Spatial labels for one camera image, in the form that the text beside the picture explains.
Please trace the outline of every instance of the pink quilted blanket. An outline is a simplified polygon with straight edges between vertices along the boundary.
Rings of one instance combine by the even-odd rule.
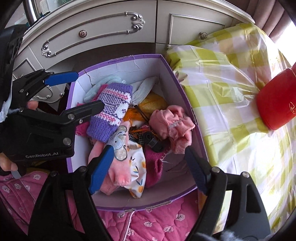
[[[28,232],[30,217],[47,174],[32,172],[16,180],[0,176],[0,197],[19,227]],[[68,202],[75,228],[83,232],[74,199]],[[155,209],[134,212],[98,211],[114,241],[183,241],[198,218],[197,191]]]

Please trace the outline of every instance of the red bottle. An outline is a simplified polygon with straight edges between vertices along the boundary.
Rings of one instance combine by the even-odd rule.
[[[272,130],[296,116],[296,64],[280,72],[259,91],[257,107],[263,122]]]

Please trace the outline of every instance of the curtain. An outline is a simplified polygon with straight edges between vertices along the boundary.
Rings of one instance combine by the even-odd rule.
[[[252,16],[255,24],[276,42],[291,19],[278,0],[228,0]]]

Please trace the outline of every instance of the purple box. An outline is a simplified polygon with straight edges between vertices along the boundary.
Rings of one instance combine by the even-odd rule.
[[[159,83],[153,89],[162,95],[169,105],[182,106],[186,114],[196,123],[191,105],[176,79],[173,71],[159,54],[134,55],[109,60],[88,67],[79,73],[79,78],[71,84],[67,109],[83,103],[83,98],[92,85],[100,79],[115,74],[127,84],[158,76]],[[198,126],[192,131],[192,146],[200,156],[205,148]],[[80,166],[86,166],[91,145],[86,137],[75,136],[75,155],[67,159],[68,171],[73,172]],[[124,188],[112,195],[94,194],[93,200],[99,210],[127,211],[150,209],[168,204],[196,189],[194,179],[187,167],[184,155],[168,154],[163,162],[161,180],[153,187],[145,188],[142,197],[134,199]]]

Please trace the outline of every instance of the finger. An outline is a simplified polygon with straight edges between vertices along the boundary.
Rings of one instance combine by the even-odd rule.
[[[0,167],[3,171],[17,171],[17,165],[8,159],[4,153],[0,153]]]
[[[35,110],[38,107],[38,101],[31,100],[27,103],[29,109]]]

